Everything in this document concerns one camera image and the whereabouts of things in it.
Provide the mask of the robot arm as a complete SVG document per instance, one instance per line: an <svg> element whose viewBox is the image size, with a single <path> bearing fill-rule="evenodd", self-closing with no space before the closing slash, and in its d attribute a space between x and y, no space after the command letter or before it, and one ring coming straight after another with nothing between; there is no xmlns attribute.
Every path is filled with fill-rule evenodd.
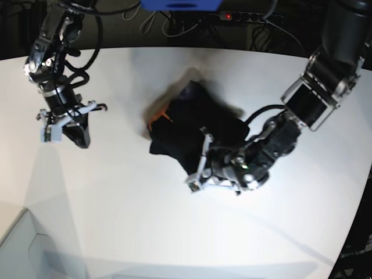
<svg viewBox="0 0 372 279"><path fill-rule="evenodd" d="M232 148L215 145L206 133L198 168L186 179L191 191L218 187L240 194L261 187L275 162L294 150L302 130L318 130L351 93L370 45L371 2L331 1L321 44L282 95L279 114Z"/></svg>
<svg viewBox="0 0 372 279"><path fill-rule="evenodd" d="M83 27L85 15L96 12L95 1L58 1L47 13L39 36L31 47L24 64L24 73L38 87L48 105L36 119L42 121L41 141L61 142L66 136L81 149L90 145L89 113L107 110L104 103L89 101L83 104L75 88L85 85L90 77L87 70L99 54L103 41L103 24L96 17L98 40L94 53L83 67L74 67L66 59L78 57L81 52L72 47Z"/></svg>

